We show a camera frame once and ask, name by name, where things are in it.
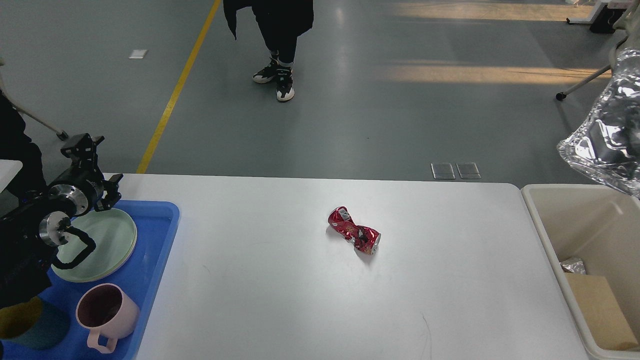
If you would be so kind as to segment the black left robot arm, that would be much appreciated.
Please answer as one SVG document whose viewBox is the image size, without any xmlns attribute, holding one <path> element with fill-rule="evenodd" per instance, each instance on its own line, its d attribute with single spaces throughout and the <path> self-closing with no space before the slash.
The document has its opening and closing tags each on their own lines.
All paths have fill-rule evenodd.
<svg viewBox="0 0 640 360">
<path fill-rule="evenodd" d="M 98 166 L 98 146 L 104 140 L 88 133 L 71 137 L 61 148 L 71 166 L 1 218 L 2 308 L 28 302 L 48 289 L 51 267 L 73 269 L 96 250 L 96 242 L 71 221 L 91 211 L 108 211 L 121 200 L 123 175 L 107 179 Z"/>
</svg>

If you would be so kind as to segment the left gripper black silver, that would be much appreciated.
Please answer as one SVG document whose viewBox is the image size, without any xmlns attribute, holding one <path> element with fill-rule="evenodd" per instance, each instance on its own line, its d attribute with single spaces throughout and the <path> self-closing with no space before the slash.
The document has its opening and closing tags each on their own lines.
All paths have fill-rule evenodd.
<svg viewBox="0 0 640 360">
<path fill-rule="evenodd" d="M 71 159 L 71 167 L 48 185 L 45 194 L 67 203 L 64 212 L 71 217 L 86 215 L 93 207 L 96 212 L 109 211 L 122 198 L 119 182 L 124 174 L 105 179 L 98 166 L 98 145 L 104 140 L 104 136 L 80 133 L 61 147 L 62 155 Z"/>
</svg>

